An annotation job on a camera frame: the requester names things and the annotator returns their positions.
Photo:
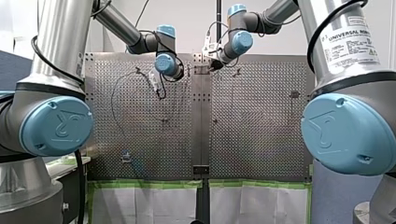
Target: metal stand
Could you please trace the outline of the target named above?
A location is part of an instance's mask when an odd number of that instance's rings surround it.
[[[396,223],[396,178],[394,174],[384,175],[368,203],[360,203],[353,213],[354,224]]]
[[[210,223],[210,188],[209,188],[209,139],[212,110],[212,77],[209,64],[204,63],[201,54],[194,54],[202,65],[193,67],[191,79],[192,99],[192,161],[195,179],[201,179],[203,185],[197,190],[196,219],[205,224]]]
[[[63,223],[62,184],[41,158],[0,164],[1,223]]]

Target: light blue joint cap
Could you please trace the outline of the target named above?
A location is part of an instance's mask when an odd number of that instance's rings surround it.
[[[173,25],[159,25],[157,27],[157,32],[176,38],[176,29]]]
[[[228,8],[228,16],[231,17],[233,14],[240,11],[247,11],[247,7],[243,4],[235,4],[232,7]]]
[[[346,175],[382,175],[396,164],[396,139],[366,103],[328,93],[308,104],[301,122],[308,150],[327,168]]]
[[[246,53],[253,46],[253,37],[247,31],[239,31],[233,36],[233,51],[239,55]]]
[[[36,156],[64,156],[87,141],[92,125],[92,113],[84,102],[54,97],[26,116],[20,128],[21,145]]]
[[[157,71],[166,76],[172,75],[172,73],[175,71],[175,66],[175,60],[165,53],[158,55],[157,59],[155,60],[155,68]]]

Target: sticker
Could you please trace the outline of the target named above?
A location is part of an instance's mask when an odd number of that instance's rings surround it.
[[[348,26],[320,36],[327,65],[333,74],[355,63],[380,64],[373,39],[366,26]]]
[[[367,22],[364,17],[352,16],[347,18],[349,21],[349,26],[366,26]]]

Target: pegboard panel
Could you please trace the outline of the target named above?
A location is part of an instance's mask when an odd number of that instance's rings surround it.
[[[159,100],[147,80],[153,56],[86,55],[87,102],[93,108],[92,179],[192,179],[191,79],[164,81]],[[183,58],[186,69],[188,58]],[[130,154],[131,162],[121,156]]]
[[[210,177],[308,180],[300,120],[313,88],[302,56],[246,56],[216,73]]]

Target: green trim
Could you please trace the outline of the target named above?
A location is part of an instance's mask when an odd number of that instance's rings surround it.
[[[209,180],[210,188],[240,188],[243,186],[251,187],[267,187],[275,189],[309,189],[310,183],[301,182],[278,182],[278,181],[265,181],[265,180]]]
[[[309,184],[308,199],[306,202],[306,224],[311,224],[311,209],[312,209],[312,184]]]
[[[148,181],[137,179],[119,179],[111,181],[90,181],[94,189],[198,189],[202,181]]]
[[[268,187],[277,189],[307,189],[306,224],[311,224],[312,183],[277,182],[264,180],[209,180],[210,188],[241,188],[243,186]],[[97,189],[198,189],[202,181],[148,181],[136,179],[119,179],[111,181],[88,182],[89,224],[92,224],[93,194]]]
[[[94,193],[95,193],[95,188],[89,184],[88,185],[88,224],[92,224]]]

